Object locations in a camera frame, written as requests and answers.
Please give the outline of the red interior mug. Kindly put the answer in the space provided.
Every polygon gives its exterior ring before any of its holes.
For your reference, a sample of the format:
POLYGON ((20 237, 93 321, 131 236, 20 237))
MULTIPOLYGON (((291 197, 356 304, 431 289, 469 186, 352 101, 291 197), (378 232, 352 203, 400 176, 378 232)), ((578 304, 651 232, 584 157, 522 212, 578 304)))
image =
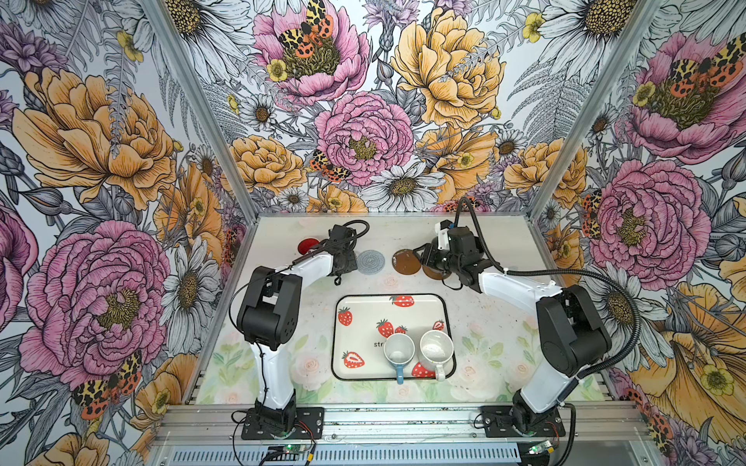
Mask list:
POLYGON ((320 240, 317 238, 305 238, 301 240, 297 245, 297 251, 302 256, 305 256, 305 254, 308 254, 308 252, 311 252, 311 250, 314 250, 318 244, 320 244, 320 240))

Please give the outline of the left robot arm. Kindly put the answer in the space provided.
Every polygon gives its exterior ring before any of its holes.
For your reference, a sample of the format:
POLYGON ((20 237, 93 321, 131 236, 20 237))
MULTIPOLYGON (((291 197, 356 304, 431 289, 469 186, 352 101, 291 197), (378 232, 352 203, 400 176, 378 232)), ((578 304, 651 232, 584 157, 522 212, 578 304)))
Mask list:
POLYGON ((357 270, 355 247, 368 231, 367 221, 336 224, 306 254, 279 269, 258 266, 239 287, 243 297, 232 323, 252 346, 258 367, 258 396, 244 421, 245 439, 286 437, 301 424, 284 345, 297 329, 302 291, 326 278, 340 285, 343 275, 357 270))

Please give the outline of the grey braided coaster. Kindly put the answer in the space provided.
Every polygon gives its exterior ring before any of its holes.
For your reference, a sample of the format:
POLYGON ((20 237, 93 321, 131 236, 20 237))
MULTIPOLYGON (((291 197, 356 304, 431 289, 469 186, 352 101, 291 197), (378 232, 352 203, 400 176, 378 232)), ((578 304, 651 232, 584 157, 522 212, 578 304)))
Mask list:
POLYGON ((376 275, 384 269, 385 264, 386 258, 378 250, 364 250, 357 254, 357 269, 363 275, 376 275))

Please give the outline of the scratched dark wooden coaster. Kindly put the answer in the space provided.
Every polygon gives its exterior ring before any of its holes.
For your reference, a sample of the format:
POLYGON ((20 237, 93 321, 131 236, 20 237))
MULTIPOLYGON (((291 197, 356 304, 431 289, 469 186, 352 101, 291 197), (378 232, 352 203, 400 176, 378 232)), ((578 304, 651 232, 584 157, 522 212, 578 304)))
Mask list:
POLYGON ((422 264, 413 250, 398 250, 392 256, 392 267, 400 275, 411 276, 419 273, 422 264))

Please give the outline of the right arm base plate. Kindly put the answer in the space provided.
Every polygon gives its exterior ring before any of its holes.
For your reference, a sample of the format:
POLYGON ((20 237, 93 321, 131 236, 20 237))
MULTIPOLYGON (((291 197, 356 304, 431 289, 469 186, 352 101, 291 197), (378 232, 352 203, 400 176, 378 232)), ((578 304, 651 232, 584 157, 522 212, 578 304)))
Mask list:
POLYGON ((566 435, 558 408, 537 414, 522 406, 488 405, 481 408, 480 417, 488 438, 566 435))

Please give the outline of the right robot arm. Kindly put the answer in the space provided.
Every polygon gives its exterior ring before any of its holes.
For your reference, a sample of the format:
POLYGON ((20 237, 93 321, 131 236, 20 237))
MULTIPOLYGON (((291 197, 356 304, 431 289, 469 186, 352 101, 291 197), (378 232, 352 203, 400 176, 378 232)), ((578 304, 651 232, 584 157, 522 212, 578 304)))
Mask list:
POLYGON ((511 409, 513 428, 523 435, 551 421, 583 379, 581 372, 611 350, 611 338, 584 287, 540 283, 495 265, 481 238, 467 227, 444 221, 437 236, 414 254, 423 266, 457 276, 462 287, 535 312, 544 360, 515 393, 511 409))

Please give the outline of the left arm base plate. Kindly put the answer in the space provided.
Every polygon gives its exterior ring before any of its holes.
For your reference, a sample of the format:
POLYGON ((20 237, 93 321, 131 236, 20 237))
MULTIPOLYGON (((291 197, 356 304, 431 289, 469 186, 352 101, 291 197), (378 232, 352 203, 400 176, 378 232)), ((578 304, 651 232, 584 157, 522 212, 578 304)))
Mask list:
POLYGON ((325 414, 324 408, 250 409, 241 423, 240 437, 244 441, 320 441, 325 414))

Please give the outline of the plain round wooden coaster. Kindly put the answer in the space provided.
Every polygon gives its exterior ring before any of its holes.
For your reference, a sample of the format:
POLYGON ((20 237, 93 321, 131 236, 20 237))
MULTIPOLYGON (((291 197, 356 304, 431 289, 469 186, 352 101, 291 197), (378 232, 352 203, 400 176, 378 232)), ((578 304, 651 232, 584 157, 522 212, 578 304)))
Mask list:
POLYGON ((441 271, 436 268, 432 268, 426 265, 422 266, 422 270, 425 273, 429 279, 435 280, 435 281, 443 281, 451 276, 450 271, 441 271))

